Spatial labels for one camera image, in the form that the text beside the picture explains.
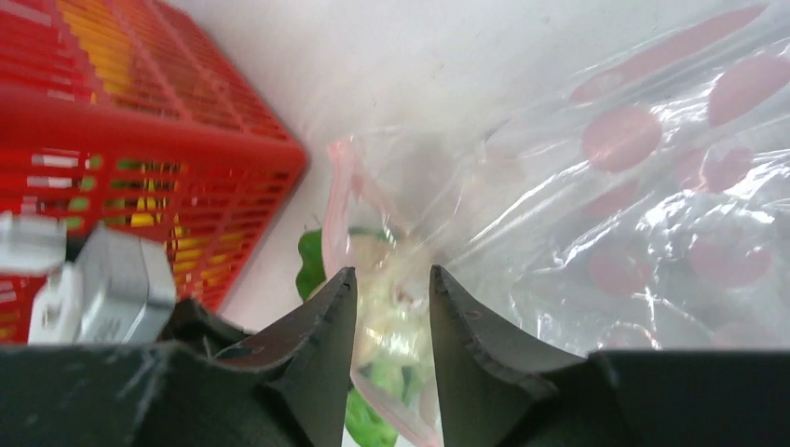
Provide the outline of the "red plastic shopping basket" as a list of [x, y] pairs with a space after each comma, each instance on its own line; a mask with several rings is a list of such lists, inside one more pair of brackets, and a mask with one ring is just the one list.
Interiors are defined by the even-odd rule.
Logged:
[[161, 242], [180, 297], [216, 311], [306, 164], [175, 7], [2, 3], [2, 211]]

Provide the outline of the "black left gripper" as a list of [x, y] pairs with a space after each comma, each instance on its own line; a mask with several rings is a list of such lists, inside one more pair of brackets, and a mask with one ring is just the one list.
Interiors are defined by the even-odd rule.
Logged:
[[245, 332], [217, 316], [199, 301], [189, 298], [175, 305], [157, 341], [177, 341], [200, 355], [216, 355], [249, 336], [252, 336], [250, 332]]

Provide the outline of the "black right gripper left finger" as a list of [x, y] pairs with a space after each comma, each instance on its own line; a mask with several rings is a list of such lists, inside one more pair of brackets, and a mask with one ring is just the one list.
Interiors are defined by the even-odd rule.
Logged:
[[357, 278], [338, 271], [306, 303], [216, 358], [252, 379], [240, 418], [256, 446], [339, 446], [357, 320]]

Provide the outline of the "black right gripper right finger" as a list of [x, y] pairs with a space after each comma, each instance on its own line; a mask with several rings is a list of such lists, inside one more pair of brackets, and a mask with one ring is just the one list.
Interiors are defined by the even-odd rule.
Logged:
[[444, 444], [524, 445], [560, 396], [552, 374], [581, 357], [522, 331], [440, 265], [429, 313]]

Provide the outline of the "clear zip top bag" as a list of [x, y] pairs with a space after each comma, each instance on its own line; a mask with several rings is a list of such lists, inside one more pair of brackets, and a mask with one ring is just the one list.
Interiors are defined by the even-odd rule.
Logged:
[[352, 228], [406, 241], [424, 289], [421, 388], [352, 366], [397, 440], [440, 446], [429, 270], [573, 355], [789, 346], [789, 5], [713, 15], [567, 78], [489, 130], [363, 132], [329, 149], [321, 251]]

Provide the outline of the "green lettuce head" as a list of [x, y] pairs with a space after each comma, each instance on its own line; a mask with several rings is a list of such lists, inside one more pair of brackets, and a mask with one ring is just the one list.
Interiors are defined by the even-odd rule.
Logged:
[[[302, 265], [295, 286], [303, 301], [310, 300], [327, 281], [321, 251], [321, 229], [306, 231], [297, 244]], [[422, 291], [407, 291], [407, 267], [416, 253], [406, 241], [381, 232], [352, 228], [349, 248], [358, 281], [358, 327], [352, 366], [363, 377], [407, 404], [424, 380], [419, 363], [428, 355], [425, 308], [414, 308]], [[359, 446], [395, 446], [400, 436], [352, 386], [347, 396], [345, 424]]]

